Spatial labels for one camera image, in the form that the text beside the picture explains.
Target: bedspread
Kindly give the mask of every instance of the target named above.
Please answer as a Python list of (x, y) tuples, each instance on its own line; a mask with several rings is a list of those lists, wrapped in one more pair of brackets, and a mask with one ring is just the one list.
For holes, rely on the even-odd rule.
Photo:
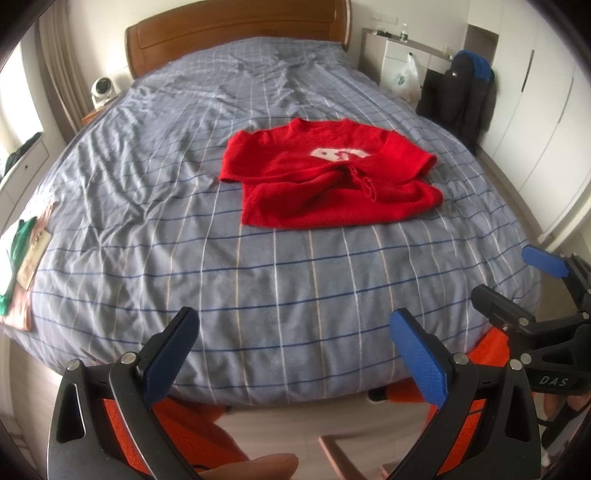
[[(217, 175), (235, 132), (290, 119), (394, 129), (438, 162), (441, 206), (384, 225), (305, 231), (241, 226), (242, 190)], [(56, 201), (32, 292), (33, 331), (8, 334), (62, 371), (74, 357), (137, 351), (182, 306), (199, 340), (172, 393), (277, 404), (408, 376), (388, 333), (406, 307), (451, 351), (490, 328), (470, 305), (485, 283), (526, 308), (540, 279), (525, 234), (473, 156), (388, 98), (335, 43), (252, 38), (141, 79), (86, 127), (30, 202)]]

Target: blue towel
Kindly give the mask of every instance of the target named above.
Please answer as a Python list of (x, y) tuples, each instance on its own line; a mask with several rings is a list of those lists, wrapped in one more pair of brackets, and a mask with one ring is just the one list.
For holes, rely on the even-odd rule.
[(474, 64), (474, 77), (477, 79), (483, 79), (486, 82), (490, 82), (492, 69), (491, 64), (488, 63), (488, 60), (469, 50), (460, 50), (458, 53), (456, 53), (455, 57), (463, 54), (470, 56), (472, 59), (472, 63)]

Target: floor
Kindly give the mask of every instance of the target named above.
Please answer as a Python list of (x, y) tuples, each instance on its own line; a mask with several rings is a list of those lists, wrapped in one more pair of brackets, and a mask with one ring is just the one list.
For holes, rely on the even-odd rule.
[[(513, 198), (505, 181), (482, 165), (500, 194), (533, 240), (537, 226), (531, 214)], [(540, 320), (574, 313), (574, 304), (561, 281), (543, 277)], [(11, 346), (11, 389), (15, 416), (40, 471), (45, 473), (47, 437), (60, 376), (41, 365), (18, 345)], [(426, 405), (370, 404), (364, 396), (302, 405), (234, 409), (219, 424), (252, 458), (267, 453), (293, 452), (300, 457), (295, 478), (333, 480), (336, 475), (324, 457), (317, 439), (335, 434), (339, 444), (369, 480), (380, 478), (382, 464), (404, 457), (418, 438), (427, 412)]]

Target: water bottle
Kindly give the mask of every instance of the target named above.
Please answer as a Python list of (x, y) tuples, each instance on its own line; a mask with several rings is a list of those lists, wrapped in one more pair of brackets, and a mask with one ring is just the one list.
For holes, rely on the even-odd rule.
[(407, 24), (403, 24), (402, 25), (402, 31), (400, 32), (400, 41), (402, 43), (406, 43), (408, 41), (408, 25)]

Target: plastic bag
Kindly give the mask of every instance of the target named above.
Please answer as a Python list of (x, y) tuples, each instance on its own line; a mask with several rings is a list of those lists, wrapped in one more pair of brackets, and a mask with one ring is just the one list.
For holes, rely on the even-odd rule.
[(406, 65), (396, 75), (390, 91), (395, 96), (402, 98), (413, 109), (417, 107), (418, 101), (421, 99), (421, 84), (418, 81), (417, 65), (414, 63), (412, 53), (408, 54)]

